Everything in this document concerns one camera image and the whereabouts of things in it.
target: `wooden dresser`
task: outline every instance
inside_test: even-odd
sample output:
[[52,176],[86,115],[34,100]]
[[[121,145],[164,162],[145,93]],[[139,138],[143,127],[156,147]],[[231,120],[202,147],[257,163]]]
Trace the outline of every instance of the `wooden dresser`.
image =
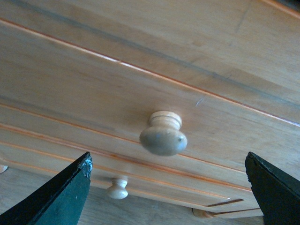
[[[262,215],[249,151],[300,179],[300,15],[270,3],[1,1],[0,163],[54,176],[90,151],[93,186]],[[160,110],[182,118],[176,156],[139,142]]]

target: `scratch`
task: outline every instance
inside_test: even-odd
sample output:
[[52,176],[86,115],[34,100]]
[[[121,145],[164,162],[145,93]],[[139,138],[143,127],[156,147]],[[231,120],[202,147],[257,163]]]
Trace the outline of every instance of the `scratch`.
[[244,13],[243,13],[243,15],[242,15],[242,17],[241,17],[241,19],[240,19],[240,21],[239,21],[239,23],[238,23],[238,25],[236,26],[236,28],[235,28],[235,33],[237,33],[237,32],[240,30],[240,27],[241,27],[243,21],[245,20],[246,14],[247,14],[247,12],[248,12],[249,9],[250,9],[251,3],[252,3],[252,0],[249,2],[249,4],[248,4],[246,10],[244,11]]
[[198,107],[198,105],[204,100],[204,97],[201,98],[197,103],[196,103],[196,107]]

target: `drawer knob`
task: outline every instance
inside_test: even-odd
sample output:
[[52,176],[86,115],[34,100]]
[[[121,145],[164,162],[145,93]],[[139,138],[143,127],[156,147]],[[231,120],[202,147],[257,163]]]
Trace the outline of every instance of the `drawer knob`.
[[155,112],[149,118],[149,125],[140,135],[142,146],[149,152],[159,156],[173,156],[186,148],[188,140],[179,131],[182,120],[176,113]]
[[123,199],[128,195],[127,190],[125,189],[127,185],[127,180],[113,178],[112,186],[106,190],[108,196],[113,199]]

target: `black object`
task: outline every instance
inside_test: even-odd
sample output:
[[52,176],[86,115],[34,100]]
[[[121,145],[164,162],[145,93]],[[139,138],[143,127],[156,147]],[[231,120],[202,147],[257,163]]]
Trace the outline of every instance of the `black object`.
[[245,166],[265,225],[300,225],[300,181],[252,152]]
[[0,224],[76,225],[89,193],[91,170],[92,158],[86,152],[34,193],[0,215]]

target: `light wood surface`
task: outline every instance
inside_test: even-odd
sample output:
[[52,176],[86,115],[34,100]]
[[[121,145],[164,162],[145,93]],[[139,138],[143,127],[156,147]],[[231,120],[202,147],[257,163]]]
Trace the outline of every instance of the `light wood surface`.
[[[0,214],[26,198],[50,179],[49,176],[8,168],[0,174]],[[123,200],[109,198],[105,191],[91,187],[79,225],[262,225],[262,217],[200,219],[192,209],[136,196]]]
[[[90,151],[96,187],[255,212],[249,151],[300,179],[299,35],[259,0],[2,1],[0,163],[53,176]],[[188,139],[173,157],[139,143],[160,110]]]

